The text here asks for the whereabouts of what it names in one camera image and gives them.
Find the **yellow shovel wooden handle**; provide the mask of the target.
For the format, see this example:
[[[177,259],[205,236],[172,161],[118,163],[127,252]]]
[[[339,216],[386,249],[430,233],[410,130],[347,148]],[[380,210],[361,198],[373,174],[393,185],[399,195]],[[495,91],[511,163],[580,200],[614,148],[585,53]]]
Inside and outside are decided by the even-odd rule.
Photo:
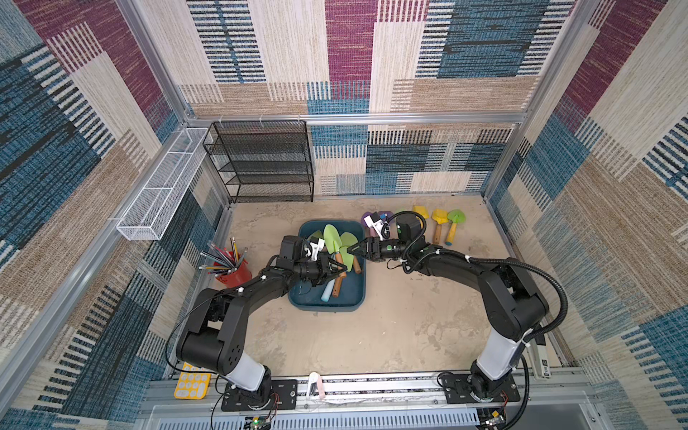
[[[436,209],[433,211],[432,219],[436,223],[435,233],[433,235],[433,244],[439,245],[443,234],[444,224],[446,224],[449,221],[448,211]]]

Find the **green shovel yellow handle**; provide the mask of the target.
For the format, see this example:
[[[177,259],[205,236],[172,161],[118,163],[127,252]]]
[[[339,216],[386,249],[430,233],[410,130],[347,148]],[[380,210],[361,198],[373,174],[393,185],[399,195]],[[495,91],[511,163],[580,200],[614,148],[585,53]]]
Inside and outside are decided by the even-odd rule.
[[[452,210],[448,212],[447,218],[451,223],[451,226],[447,234],[445,243],[446,245],[452,245],[455,240],[458,227],[460,226],[460,224],[463,224],[466,221],[466,215],[461,210]]]

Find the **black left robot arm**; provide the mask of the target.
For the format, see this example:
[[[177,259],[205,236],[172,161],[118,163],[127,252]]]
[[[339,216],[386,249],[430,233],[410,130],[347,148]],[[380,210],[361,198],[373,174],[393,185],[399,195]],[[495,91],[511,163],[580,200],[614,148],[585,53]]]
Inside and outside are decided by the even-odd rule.
[[[253,408],[267,405],[274,399],[271,371],[245,352],[251,313],[287,295],[301,281],[315,287],[346,272],[340,256],[315,252],[303,238],[285,236],[279,254],[250,281],[199,294],[177,341],[177,358],[224,377],[227,397]]]

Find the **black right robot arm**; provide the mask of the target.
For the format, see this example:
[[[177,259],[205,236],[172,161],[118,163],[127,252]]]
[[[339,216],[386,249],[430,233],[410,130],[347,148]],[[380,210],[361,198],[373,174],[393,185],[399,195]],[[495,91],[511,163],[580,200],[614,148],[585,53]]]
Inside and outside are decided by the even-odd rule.
[[[415,211],[392,218],[396,238],[377,233],[350,245],[348,252],[376,263],[396,260],[406,274],[448,279],[480,293],[491,332],[471,365],[468,384],[476,401],[492,401],[527,344],[564,322],[569,303],[563,286],[549,273],[513,258],[478,258],[426,241],[427,223]]]

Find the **teal plastic storage box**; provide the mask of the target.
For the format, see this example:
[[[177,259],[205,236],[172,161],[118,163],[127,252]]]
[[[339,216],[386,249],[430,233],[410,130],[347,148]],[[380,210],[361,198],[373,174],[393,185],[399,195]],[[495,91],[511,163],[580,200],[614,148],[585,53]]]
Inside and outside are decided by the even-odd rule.
[[[352,233],[358,241],[366,237],[362,225],[354,220],[308,220],[299,229],[298,235],[308,239],[316,231],[324,232],[324,228],[333,225],[343,235]],[[297,309],[308,312],[346,313],[354,312],[364,302],[366,297],[366,276],[351,271],[343,279],[338,297],[331,297],[328,302],[322,301],[325,284],[313,287],[310,281],[301,281],[288,292],[288,300]]]

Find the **red pencil holder cup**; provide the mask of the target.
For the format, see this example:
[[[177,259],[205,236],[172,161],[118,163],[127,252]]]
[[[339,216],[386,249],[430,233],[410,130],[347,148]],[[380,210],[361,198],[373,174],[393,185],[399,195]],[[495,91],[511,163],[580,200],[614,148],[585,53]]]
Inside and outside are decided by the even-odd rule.
[[[212,241],[208,242],[208,246],[208,252],[201,252],[202,262],[198,266],[200,271],[207,272],[226,288],[237,288],[252,279],[247,247],[239,252],[233,238],[230,240],[230,249],[219,247]]]

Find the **yellow calculator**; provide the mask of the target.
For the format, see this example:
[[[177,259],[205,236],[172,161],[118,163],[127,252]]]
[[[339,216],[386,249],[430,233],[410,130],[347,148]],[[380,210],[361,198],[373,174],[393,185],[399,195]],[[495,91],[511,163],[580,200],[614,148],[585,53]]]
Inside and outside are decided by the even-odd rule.
[[[177,400],[202,400],[211,383],[211,373],[200,367],[184,363],[174,391]]]

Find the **white black stapler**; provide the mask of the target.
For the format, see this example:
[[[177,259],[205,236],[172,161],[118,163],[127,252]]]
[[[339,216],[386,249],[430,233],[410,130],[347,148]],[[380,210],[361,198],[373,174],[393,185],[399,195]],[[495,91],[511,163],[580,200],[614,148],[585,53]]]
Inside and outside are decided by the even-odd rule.
[[[539,380],[551,378],[551,369],[546,349],[546,338],[544,335],[535,337],[531,342],[531,359],[534,368],[534,376]]]

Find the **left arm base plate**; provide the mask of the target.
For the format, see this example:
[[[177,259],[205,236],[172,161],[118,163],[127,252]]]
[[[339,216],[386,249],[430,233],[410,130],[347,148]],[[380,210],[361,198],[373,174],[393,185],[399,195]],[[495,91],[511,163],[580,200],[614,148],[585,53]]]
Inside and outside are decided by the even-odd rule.
[[[256,392],[228,384],[221,398],[222,412],[240,412],[258,410],[267,412],[277,410],[295,410],[297,403],[296,379],[278,379],[263,382]]]

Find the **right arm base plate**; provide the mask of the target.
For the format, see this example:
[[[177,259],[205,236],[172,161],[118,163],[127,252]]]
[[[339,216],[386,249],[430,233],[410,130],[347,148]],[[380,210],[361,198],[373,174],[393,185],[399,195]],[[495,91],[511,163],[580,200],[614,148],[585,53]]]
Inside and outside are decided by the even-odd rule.
[[[480,374],[442,372],[436,378],[448,404],[477,404],[521,401],[521,394],[511,374],[492,381]]]

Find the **white mesh wall basket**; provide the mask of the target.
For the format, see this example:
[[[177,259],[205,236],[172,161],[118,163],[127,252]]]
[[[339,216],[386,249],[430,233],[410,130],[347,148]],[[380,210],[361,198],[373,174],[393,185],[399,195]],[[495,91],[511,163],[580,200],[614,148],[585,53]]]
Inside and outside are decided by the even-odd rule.
[[[172,221],[205,156],[205,128],[187,128],[174,139],[116,229],[129,241],[158,241]]]

